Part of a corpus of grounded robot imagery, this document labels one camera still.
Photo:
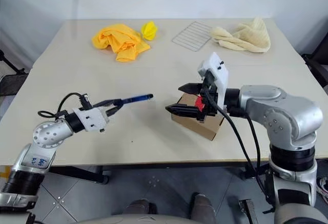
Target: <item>white wall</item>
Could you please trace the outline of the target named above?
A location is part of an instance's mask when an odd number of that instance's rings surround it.
[[[0,0],[1,49],[32,63],[70,18],[273,17],[298,52],[328,32],[328,0]]]

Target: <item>wire rack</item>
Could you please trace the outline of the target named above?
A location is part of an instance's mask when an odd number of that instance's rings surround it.
[[[199,51],[210,40],[210,30],[210,26],[193,22],[176,35],[172,39],[172,42],[189,50]]]

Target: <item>beige cloth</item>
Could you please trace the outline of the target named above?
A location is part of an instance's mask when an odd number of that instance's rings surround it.
[[[267,52],[271,46],[265,23],[259,17],[250,23],[239,24],[233,34],[216,27],[211,30],[211,35],[215,42],[235,51]]]

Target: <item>brown cardboard box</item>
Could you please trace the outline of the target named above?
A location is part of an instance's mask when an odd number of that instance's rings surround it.
[[[178,101],[178,104],[195,106],[196,100],[196,95],[184,93]],[[207,116],[205,118],[205,121],[201,123],[195,118],[180,117],[172,114],[172,120],[200,134],[201,136],[208,138],[209,140],[213,140],[223,122],[223,116],[219,113],[216,116]]]

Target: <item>gray floor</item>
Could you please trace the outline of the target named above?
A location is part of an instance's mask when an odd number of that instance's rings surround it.
[[[318,175],[327,175],[328,163],[320,162]],[[218,223],[248,223],[238,206],[239,199],[251,198],[259,223],[274,223],[273,214],[262,214],[270,206],[256,181],[241,180],[238,168],[179,168],[115,170],[107,185],[48,174],[39,191],[33,212],[45,224],[76,221],[120,214],[133,200],[147,198],[160,214],[187,217],[192,193],[208,196]],[[320,196],[317,208],[328,216]]]

